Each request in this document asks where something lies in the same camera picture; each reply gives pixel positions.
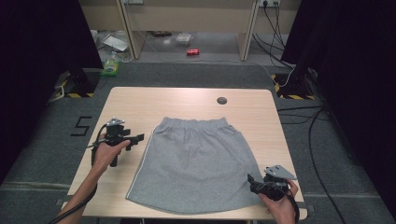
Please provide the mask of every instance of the yellow black tape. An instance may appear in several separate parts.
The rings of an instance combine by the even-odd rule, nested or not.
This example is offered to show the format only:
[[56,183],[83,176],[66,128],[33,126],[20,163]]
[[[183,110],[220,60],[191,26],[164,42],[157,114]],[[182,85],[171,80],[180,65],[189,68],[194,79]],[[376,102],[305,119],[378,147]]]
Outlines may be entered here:
[[71,98],[84,98],[84,97],[93,97],[93,93],[73,93],[73,92],[66,92],[64,94],[66,97]]
[[[68,84],[69,77],[67,77],[64,82],[62,82],[62,86],[64,89],[66,89],[66,85]],[[65,97],[70,97],[70,98],[86,98],[86,97],[93,97],[93,92],[73,92],[71,90],[70,92],[65,92],[64,93]]]
[[[276,75],[271,75],[273,80],[276,80]],[[299,90],[293,90],[288,87],[279,87],[279,85],[275,84],[276,95],[279,98],[283,99],[292,99],[292,100],[315,100],[315,97],[312,95],[311,91],[308,89],[309,87],[300,88]]]

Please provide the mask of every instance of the power strip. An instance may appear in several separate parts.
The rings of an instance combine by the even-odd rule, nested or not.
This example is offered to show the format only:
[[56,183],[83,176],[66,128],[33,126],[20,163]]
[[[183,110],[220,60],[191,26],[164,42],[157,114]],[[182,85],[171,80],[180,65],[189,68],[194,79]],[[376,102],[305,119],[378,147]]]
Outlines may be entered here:
[[264,2],[267,2],[267,7],[279,7],[280,0],[260,0],[260,7],[264,7]]

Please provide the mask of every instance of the fabric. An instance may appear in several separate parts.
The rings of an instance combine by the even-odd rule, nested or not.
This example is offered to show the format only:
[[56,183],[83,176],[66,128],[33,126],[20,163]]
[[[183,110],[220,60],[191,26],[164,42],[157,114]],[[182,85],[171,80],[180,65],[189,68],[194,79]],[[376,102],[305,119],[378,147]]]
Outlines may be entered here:
[[177,214],[234,210],[261,202],[248,174],[262,178],[247,141],[225,118],[164,118],[126,198]]

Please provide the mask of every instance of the black circle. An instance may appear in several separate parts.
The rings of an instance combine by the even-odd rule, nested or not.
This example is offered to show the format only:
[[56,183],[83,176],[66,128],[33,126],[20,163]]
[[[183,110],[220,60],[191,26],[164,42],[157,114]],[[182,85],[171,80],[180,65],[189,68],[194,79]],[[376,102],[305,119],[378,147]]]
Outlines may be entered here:
[[227,104],[227,98],[225,98],[225,97],[219,97],[219,98],[218,98],[218,103],[219,103],[219,105],[225,105],[225,104]]

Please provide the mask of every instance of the black cable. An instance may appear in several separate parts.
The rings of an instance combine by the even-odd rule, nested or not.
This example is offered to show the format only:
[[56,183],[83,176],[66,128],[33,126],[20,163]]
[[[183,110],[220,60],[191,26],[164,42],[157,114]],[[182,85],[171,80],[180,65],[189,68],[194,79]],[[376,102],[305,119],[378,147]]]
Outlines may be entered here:
[[312,119],[318,112],[315,112],[312,116],[307,117],[308,119],[306,119],[305,121],[302,122],[293,122],[293,123],[281,123],[281,124],[304,124],[307,123],[310,119]]
[[318,167],[317,167],[317,165],[316,165],[316,163],[315,163],[315,160],[314,160],[314,155],[313,155],[313,150],[312,150],[312,141],[311,141],[312,127],[314,126],[315,120],[317,119],[318,115],[323,111],[323,109],[324,109],[324,106],[316,113],[316,115],[314,116],[314,118],[313,118],[313,120],[312,120],[312,122],[311,122],[311,125],[309,126],[309,131],[308,131],[309,153],[310,153],[310,155],[311,155],[311,161],[312,161],[312,164],[313,164],[313,166],[314,166],[314,170],[315,170],[315,173],[316,173],[316,175],[317,175],[317,177],[318,177],[318,181],[319,181],[320,185],[323,187],[323,189],[324,189],[324,191],[325,191],[327,197],[329,198],[330,202],[332,203],[332,206],[334,207],[334,209],[335,209],[335,211],[337,212],[338,216],[341,218],[341,221],[342,221],[344,224],[346,224],[346,221],[344,220],[343,215],[341,214],[341,212],[340,212],[340,210],[338,209],[337,205],[335,204],[334,200],[333,200],[332,197],[330,196],[329,191],[327,191],[326,186],[324,185],[324,183],[323,183],[323,181],[322,181],[322,179],[321,179],[321,177],[320,177],[320,175],[319,175],[319,173],[318,173]]
[[311,105],[311,106],[300,106],[300,107],[293,107],[293,108],[283,108],[283,109],[278,109],[277,112],[286,111],[286,110],[320,108],[320,107],[323,107],[323,105]]
[[280,8],[279,8],[279,3],[278,2],[274,2],[275,5],[275,14],[276,14],[276,29],[279,31],[279,37],[280,37],[280,42],[281,45],[283,46],[283,48],[285,48],[285,43],[283,42],[282,39],[282,34],[280,32],[280,23],[279,23],[279,16],[280,16]]
[[272,24],[272,21],[271,21],[270,17],[269,17],[268,14],[267,14],[266,7],[264,7],[264,14],[265,14],[265,17],[267,17],[268,21],[270,22],[271,27],[273,28],[275,39],[279,42],[279,44],[281,44],[283,47],[285,47],[285,46],[283,45],[283,41],[281,41],[281,37],[279,37],[279,35],[277,34],[276,28],[275,28],[274,25]]
[[[100,130],[99,133],[96,136],[96,140],[95,142],[92,144],[92,146],[88,146],[88,147],[98,147],[99,145],[99,137],[102,133],[102,130],[106,127],[106,124],[104,124]],[[93,189],[93,191],[91,192],[90,195],[88,195],[88,197],[82,201],[81,203],[77,204],[76,206],[74,206],[73,208],[71,208],[70,210],[62,213],[61,215],[57,216],[55,219],[53,219],[51,222],[49,222],[49,224],[54,224],[54,223],[58,223],[60,220],[64,219],[65,217],[70,216],[71,214],[75,213],[78,209],[82,208],[83,206],[85,206],[95,195],[96,190],[98,189],[98,185],[95,185],[95,188]]]
[[299,117],[299,118],[312,118],[312,116],[304,116],[304,115],[294,115],[294,114],[278,114],[279,116],[290,116],[290,117]]
[[259,47],[260,47],[264,52],[266,52],[267,54],[270,55],[270,58],[274,58],[277,62],[282,63],[283,65],[286,66],[286,67],[279,67],[279,66],[276,66],[276,67],[279,67],[279,68],[289,68],[289,69],[292,69],[292,68],[293,68],[293,67],[291,67],[290,65],[288,65],[288,64],[286,64],[286,63],[280,61],[280,60],[279,60],[276,56],[274,56],[270,51],[268,51],[267,49],[265,49],[265,48],[259,43],[259,41],[256,39],[256,36],[253,36],[253,39],[256,41],[256,43],[259,45]]
[[293,193],[291,192],[291,190],[289,189],[289,192],[291,195],[289,195],[287,192],[283,191],[280,187],[276,186],[276,189],[279,190],[280,192],[282,192],[290,201],[291,206],[293,206],[294,212],[295,212],[295,216],[294,216],[294,221],[295,223],[298,223],[298,221],[300,220],[300,209],[298,207],[297,202],[294,199]]
[[[268,46],[272,46],[271,44],[269,44],[269,43],[267,43],[267,42],[265,42],[264,40],[262,40],[261,38],[260,38],[260,36],[258,35],[258,34],[256,34],[256,36],[257,36],[257,38],[259,38],[259,40],[263,43],[263,44],[265,44],[265,45],[268,45]],[[278,48],[277,46],[272,46],[274,49],[279,49],[279,50],[284,50],[284,49],[282,49],[282,48]]]
[[83,206],[85,206],[95,195],[96,190],[98,188],[98,185],[96,184],[95,188],[93,189],[93,191],[91,192],[91,194],[81,203],[79,203],[78,205],[74,206],[73,208],[71,208],[70,210],[68,210],[67,212],[57,216],[55,219],[53,219],[52,221],[49,222],[49,224],[54,224],[54,223],[58,223],[60,220],[64,219],[65,217],[70,216],[71,214],[75,213],[78,209],[82,208]]

